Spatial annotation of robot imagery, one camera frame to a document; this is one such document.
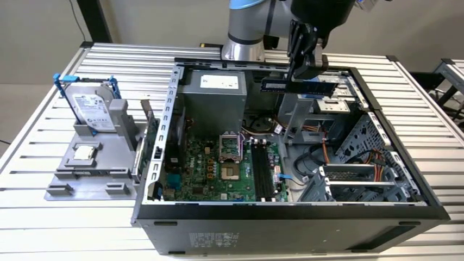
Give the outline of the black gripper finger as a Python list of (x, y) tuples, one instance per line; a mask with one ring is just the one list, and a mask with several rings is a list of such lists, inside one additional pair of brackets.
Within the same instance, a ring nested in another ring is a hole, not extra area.
[(328, 59), (327, 56), (323, 54), (323, 43), (324, 40), (321, 38), (317, 39), (315, 49), (312, 51), (313, 55), (313, 66), (316, 68), (327, 68), (328, 67)]
[(313, 66), (312, 51), (317, 42), (317, 29), (300, 21), (291, 21), (288, 38), (288, 79), (293, 82), (313, 79), (327, 68)]

